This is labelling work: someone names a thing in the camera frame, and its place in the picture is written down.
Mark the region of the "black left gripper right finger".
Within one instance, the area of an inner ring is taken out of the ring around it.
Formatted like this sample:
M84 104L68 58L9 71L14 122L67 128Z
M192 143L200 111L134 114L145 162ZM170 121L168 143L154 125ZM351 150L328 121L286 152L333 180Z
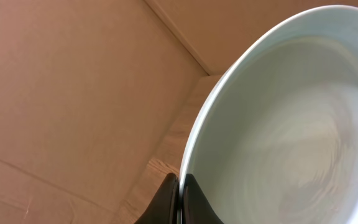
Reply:
M223 224L193 174L187 174L185 178L181 220L184 224Z

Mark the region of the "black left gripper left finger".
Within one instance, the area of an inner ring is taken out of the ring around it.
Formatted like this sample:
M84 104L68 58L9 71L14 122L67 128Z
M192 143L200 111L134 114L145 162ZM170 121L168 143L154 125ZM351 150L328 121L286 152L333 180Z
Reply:
M177 176L174 173L167 174L145 212L135 224L176 224L178 188Z

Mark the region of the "light blue plate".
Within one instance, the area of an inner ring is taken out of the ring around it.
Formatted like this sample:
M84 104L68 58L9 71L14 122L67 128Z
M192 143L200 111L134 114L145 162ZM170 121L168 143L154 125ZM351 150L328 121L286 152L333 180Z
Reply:
M358 7L285 19L210 92L188 137L223 223L358 223Z

